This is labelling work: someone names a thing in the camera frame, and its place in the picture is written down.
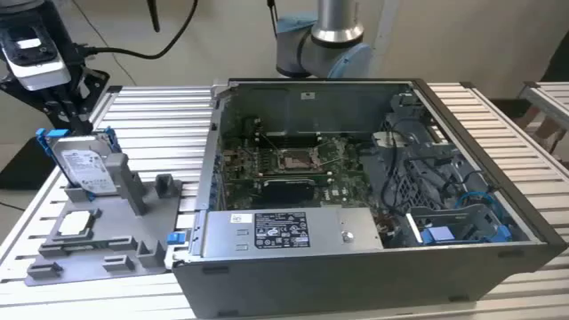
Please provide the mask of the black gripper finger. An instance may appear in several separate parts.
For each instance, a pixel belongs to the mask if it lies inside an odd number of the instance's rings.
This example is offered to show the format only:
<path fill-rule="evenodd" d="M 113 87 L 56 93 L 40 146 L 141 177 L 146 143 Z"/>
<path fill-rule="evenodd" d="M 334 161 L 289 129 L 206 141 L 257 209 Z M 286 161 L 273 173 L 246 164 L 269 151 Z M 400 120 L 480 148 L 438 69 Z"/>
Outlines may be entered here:
<path fill-rule="evenodd" d="M 36 91 L 27 90 L 15 78 L 1 80 L 1 91 L 45 114 L 53 128 L 90 133 L 92 101 L 84 97 L 79 81 Z"/>
<path fill-rule="evenodd" d="M 73 132 L 89 133 L 90 112 L 104 94 L 110 76 L 101 70 L 88 67 L 73 68 Z"/>

